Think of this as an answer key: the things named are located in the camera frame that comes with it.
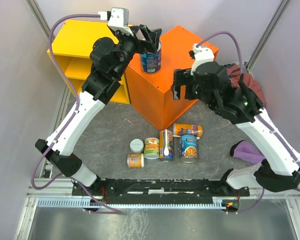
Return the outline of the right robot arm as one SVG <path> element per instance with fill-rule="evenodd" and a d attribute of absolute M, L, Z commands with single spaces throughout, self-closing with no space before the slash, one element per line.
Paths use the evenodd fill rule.
<path fill-rule="evenodd" d="M 185 86 L 185 99 L 199 99 L 216 115 L 229 120 L 263 155 L 256 165 L 228 170 L 219 183 L 221 193 L 230 196 L 243 187 L 262 187 L 273 193 L 300 192 L 300 153 L 285 140 L 263 102 L 245 85 L 243 78 L 240 77 L 238 87 L 233 87 L 227 68 L 210 61 L 195 70 L 174 70 L 171 91 L 174 100 L 179 100 L 181 87 Z"/>

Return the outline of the blue Progresso soup can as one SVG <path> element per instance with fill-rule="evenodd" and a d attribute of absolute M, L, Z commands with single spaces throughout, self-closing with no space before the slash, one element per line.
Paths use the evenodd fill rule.
<path fill-rule="evenodd" d="M 183 163 L 194 163 L 198 160 L 197 137 L 183 135 L 180 137 L 179 158 Z"/>

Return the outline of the dark blue soup can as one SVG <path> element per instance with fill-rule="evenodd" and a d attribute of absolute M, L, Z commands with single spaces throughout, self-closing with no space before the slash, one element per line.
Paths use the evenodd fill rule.
<path fill-rule="evenodd" d="M 161 69 L 162 44 L 159 42 L 155 53 L 144 53 L 140 55 L 141 69 L 146 74 L 155 74 Z"/>

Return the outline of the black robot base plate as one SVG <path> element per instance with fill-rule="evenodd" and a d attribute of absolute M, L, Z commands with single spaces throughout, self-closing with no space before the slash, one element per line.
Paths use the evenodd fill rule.
<path fill-rule="evenodd" d="M 248 197 L 248 187 L 234 189 L 224 180 L 209 179 L 114 179 L 98 181 L 87 190 L 109 197 L 109 204 L 169 205 L 211 204 L 213 197 Z"/>

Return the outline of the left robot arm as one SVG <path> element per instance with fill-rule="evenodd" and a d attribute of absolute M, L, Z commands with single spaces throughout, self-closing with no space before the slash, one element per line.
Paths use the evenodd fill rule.
<path fill-rule="evenodd" d="M 146 25 L 109 27 L 118 42 L 110 37 L 95 41 L 90 53 L 90 74 L 76 97 L 71 112 L 47 139 L 35 147 L 62 175 L 83 185 L 89 195 L 101 189 L 100 177 L 74 155 L 74 147 L 91 120 L 109 103 L 120 87 L 120 80 L 135 54 L 156 53 L 162 29 Z"/>

